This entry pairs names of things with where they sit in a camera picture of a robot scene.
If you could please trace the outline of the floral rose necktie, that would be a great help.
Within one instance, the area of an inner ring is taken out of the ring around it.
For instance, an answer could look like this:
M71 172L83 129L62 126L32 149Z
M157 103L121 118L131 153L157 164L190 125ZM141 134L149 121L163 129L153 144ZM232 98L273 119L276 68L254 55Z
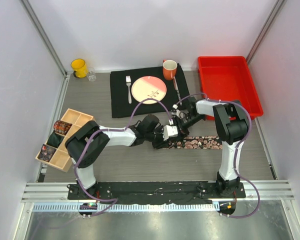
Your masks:
M177 142L170 142L164 149L222 150L222 141L218 136L187 136Z

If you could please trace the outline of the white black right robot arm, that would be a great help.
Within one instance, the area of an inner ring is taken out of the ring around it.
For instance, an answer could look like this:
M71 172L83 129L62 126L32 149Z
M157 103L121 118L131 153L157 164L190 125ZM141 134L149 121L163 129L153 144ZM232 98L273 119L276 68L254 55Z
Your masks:
M188 97L191 98L191 109L189 118L182 126L187 129L202 116L214 118L217 136L222 144L222 159L215 190L220 197L231 196L240 185L240 155L244 141L251 132L250 114L239 102L209 98L196 100L192 95Z

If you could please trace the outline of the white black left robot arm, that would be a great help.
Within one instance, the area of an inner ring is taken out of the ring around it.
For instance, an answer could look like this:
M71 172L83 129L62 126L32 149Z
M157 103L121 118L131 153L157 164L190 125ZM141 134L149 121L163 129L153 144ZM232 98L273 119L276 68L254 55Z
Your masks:
M127 128L107 128L98 125L94 120L88 121L79 128L66 142L65 148L70 156L79 194L90 200L97 192L93 164L106 147L134 147L151 142L154 148L167 145L169 126L160 125L160 120L153 114L147 115L142 121Z

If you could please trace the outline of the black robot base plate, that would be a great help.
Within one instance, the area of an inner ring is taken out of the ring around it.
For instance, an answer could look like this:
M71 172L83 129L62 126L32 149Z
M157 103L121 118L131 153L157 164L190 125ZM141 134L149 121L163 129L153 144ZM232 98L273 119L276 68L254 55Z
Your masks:
M101 199L103 204L111 204L117 199L119 205L198 205L210 203L211 199L243 199L246 197L244 185L234 190L219 192L212 181L129 181L96 182L85 193L78 183L68 184L68 200Z

